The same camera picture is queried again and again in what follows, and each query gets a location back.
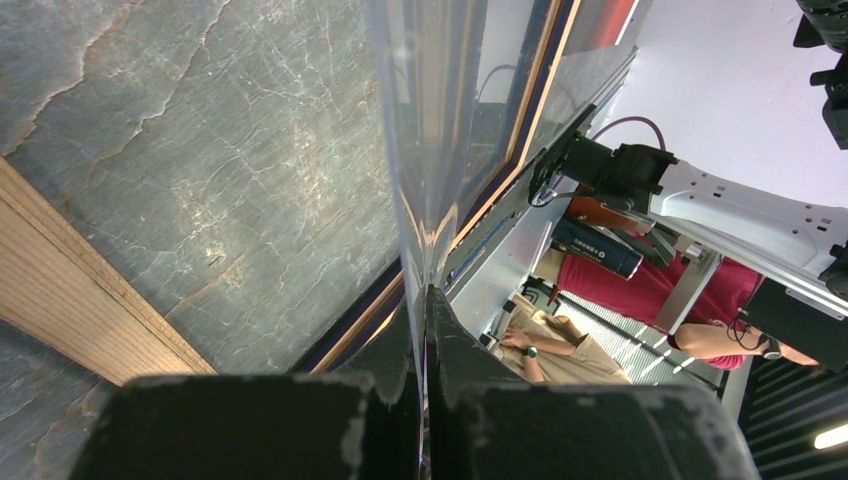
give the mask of beige shirt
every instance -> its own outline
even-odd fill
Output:
[[[565,339],[552,330],[543,320],[537,323],[533,320],[533,312],[528,312],[525,305],[513,311],[511,324],[524,333],[544,335],[555,340]],[[501,361],[510,370],[527,378],[524,373],[524,358],[521,352],[514,348],[500,347],[503,352]],[[569,357],[554,355],[539,351],[536,357],[545,382],[554,385],[630,385],[632,382],[618,363],[598,345],[592,337],[585,335],[577,346],[576,351]]]

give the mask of clear plastic sheet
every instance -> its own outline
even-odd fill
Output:
[[[441,284],[458,228],[510,160],[533,62],[555,3],[371,1],[419,366],[425,288]]]

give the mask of white wall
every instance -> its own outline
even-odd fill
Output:
[[[793,0],[655,0],[636,57],[609,118],[644,115],[678,158],[729,180],[829,206],[848,206],[848,151],[821,117],[833,68],[827,47],[792,47]],[[601,141],[655,145],[639,124]]]

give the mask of red object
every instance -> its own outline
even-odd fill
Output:
[[[569,255],[559,276],[559,288],[596,305],[612,310],[646,325],[654,319],[686,267],[680,255],[669,267],[659,269],[643,263],[630,281],[615,275],[582,257]],[[728,326],[744,307],[757,287],[759,275],[739,263],[725,259],[689,313],[686,323]],[[737,322],[742,329],[743,322]],[[705,360],[724,370],[739,368],[743,355],[729,355]]]
[[[615,45],[621,31],[627,28],[630,12],[635,8],[637,0],[609,0],[598,21],[595,34],[592,36],[592,49],[611,47]]]

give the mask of marble surface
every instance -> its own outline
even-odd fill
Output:
[[[67,478],[114,387],[0,322],[0,477]]]
[[[2,15],[3,153],[219,371],[286,370],[397,258],[363,1]]]

